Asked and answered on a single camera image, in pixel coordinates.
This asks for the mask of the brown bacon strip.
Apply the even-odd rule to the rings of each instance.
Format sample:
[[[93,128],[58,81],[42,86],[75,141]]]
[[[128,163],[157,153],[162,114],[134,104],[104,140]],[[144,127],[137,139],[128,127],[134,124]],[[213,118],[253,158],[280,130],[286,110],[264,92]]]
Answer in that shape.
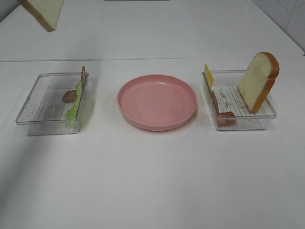
[[[81,88],[83,89],[84,88],[84,84],[86,82],[86,70],[85,70],[85,67],[83,66],[82,67],[82,70],[81,70]],[[75,90],[69,90],[65,93],[65,95],[63,96],[62,100],[65,102],[65,103],[72,103],[76,100],[78,94],[77,94],[77,89]]]
[[[214,91],[212,91],[212,96],[213,96],[213,103],[216,109],[216,114],[214,115],[217,122],[216,125],[221,127],[234,125],[236,123],[236,118],[234,113],[232,111],[220,113],[218,102],[216,99],[216,94]]]

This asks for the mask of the green lettuce leaf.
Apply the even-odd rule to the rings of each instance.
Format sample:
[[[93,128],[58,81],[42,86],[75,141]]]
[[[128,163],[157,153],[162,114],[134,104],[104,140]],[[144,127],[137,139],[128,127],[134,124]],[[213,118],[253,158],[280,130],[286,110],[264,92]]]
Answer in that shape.
[[[78,108],[79,108],[79,104],[80,104],[80,100],[81,100],[81,96],[82,96],[82,92],[83,89],[81,88],[81,82],[79,81],[78,84],[76,85],[76,89],[77,89],[77,98],[73,103],[73,107],[68,110],[65,114],[65,119],[66,120],[73,120],[76,119],[76,115],[78,112]]]

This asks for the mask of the bread slice with brown crust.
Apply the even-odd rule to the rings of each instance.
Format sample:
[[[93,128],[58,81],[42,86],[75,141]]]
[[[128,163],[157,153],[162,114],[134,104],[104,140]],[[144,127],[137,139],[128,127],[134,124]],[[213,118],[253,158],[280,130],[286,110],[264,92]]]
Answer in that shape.
[[[47,32],[57,29],[64,0],[19,0],[18,2]]]

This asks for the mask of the pink round plate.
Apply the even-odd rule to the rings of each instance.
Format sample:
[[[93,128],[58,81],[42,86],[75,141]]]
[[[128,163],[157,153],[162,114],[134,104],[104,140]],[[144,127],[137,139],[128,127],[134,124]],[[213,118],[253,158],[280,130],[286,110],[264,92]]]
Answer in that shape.
[[[167,131],[187,123],[197,108],[193,88],[185,81],[162,74],[134,78],[119,90],[117,103],[132,125]]]

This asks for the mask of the yellow cheese slice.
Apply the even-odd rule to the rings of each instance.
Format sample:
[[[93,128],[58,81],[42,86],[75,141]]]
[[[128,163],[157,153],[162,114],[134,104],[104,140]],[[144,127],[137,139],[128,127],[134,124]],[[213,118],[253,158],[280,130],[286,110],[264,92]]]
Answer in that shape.
[[[204,72],[203,73],[205,75],[205,79],[206,79],[208,88],[209,88],[210,91],[212,91],[212,86],[213,86],[213,83],[214,83],[214,76],[211,73],[207,64],[205,64],[205,66],[204,66]]]

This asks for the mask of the clear plastic right container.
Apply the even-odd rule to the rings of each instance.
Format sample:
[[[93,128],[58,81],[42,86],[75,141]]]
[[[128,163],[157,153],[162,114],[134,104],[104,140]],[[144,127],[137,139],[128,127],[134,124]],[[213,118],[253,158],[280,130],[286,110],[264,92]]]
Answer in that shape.
[[[217,126],[215,114],[216,109],[213,102],[212,91],[209,90],[205,75],[203,76],[203,93],[209,108],[211,118],[216,130],[239,131],[239,130],[265,130],[274,118],[276,112],[268,99],[265,99],[257,113],[251,113],[238,91],[238,84],[245,75],[246,70],[214,70],[211,71],[214,77],[212,91],[216,99],[220,113],[232,111],[236,123],[231,126]]]

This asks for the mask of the clear plastic container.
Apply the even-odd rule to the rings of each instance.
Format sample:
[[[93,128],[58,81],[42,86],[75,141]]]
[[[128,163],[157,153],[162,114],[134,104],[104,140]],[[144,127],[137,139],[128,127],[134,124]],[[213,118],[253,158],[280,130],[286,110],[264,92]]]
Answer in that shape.
[[[62,98],[67,91],[75,90],[80,80],[81,72],[40,74],[16,118],[16,124],[29,136],[79,132],[87,100],[86,94],[90,87],[89,73],[86,72],[86,82],[76,119],[65,119],[65,114],[73,107],[73,103],[65,103]]]
[[[265,99],[257,113],[251,113],[238,91],[238,84],[245,75],[246,70],[214,70],[211,71],[214,77],[212,91],[216,99],[220,113],[232,111],[236,123],[231,126],[217,126],[215,114],[216,109],[213,102],[212,91],[209,90],[205,75],[203,76],[203,93],[209,108],[211,118],[216,130],[239,131],[239,130],[265,130],[274,118],[276,112],[268,99]]]

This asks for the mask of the clear plastic left container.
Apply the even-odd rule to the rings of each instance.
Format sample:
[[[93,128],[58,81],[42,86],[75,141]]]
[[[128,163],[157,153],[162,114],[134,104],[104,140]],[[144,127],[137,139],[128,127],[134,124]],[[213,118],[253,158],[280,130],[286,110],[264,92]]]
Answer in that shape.
[[[81,72],[40,74],[16,118],[16,124],[29,136],[79,132],[87,100],[86,94],[90,87],[89,73],[86,72],[86,82],[76,119],[65,119],[65,114],[73,107],[73,103],[65,103],[62,98],[67,91],[75,90],[80,80]]]

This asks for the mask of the upright bread slice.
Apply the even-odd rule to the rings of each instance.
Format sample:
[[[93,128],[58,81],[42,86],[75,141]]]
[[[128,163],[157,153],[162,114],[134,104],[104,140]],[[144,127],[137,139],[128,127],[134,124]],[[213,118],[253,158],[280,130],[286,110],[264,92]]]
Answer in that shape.
[[[269,52],[258,53],[250,62],[238,90],[248,110],[257,113],[279,74],[277,59]]]

